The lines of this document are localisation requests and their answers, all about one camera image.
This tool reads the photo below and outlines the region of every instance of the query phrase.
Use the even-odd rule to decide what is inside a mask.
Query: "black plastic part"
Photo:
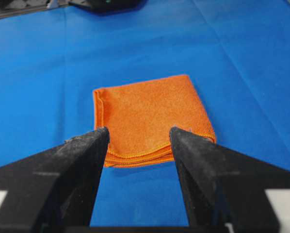
[[[58,0],[58,7],[68,6],[67,1]],[[50,0],[0,0],[0,19],[49,10],[49,2]]]
[[[226,227],[66,227],[45,228],[43,233],[228,233]]]
[[[136,8],[143,0],[70,0],[69,4],[98,14]]]
[[[88,226],[109,140],[101,128],[0,167],[0,233]]]
[[[265,190],[290,188],[289,171],[176,127],[170,139],[190,226],[230,222],[235,233],[279,232]]]

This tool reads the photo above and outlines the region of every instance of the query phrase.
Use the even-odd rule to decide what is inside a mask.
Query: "folded towel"
[[[95,129],[111,141],[104,166],[136,167],[173,161],[171,127],[216,142],[207,113],[187,75],[93,91]]]

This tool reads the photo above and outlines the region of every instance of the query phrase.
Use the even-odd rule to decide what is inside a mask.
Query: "microfiber cloth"
[[[111,141],[104,166],[173,161],[169,131],[177,126],[216,142],[207,113],[187,75],[93,91],[95,129]]]

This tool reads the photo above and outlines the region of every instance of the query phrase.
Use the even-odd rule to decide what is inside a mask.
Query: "blue tablecloth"
[[[0,166],[91,131],[93,89],[183,73],[219,144],[290,169],[285,0],[149,0],[110,16],[66,7],[0,20]],[[91,225],[187,224],[174,163],[103,169]]]

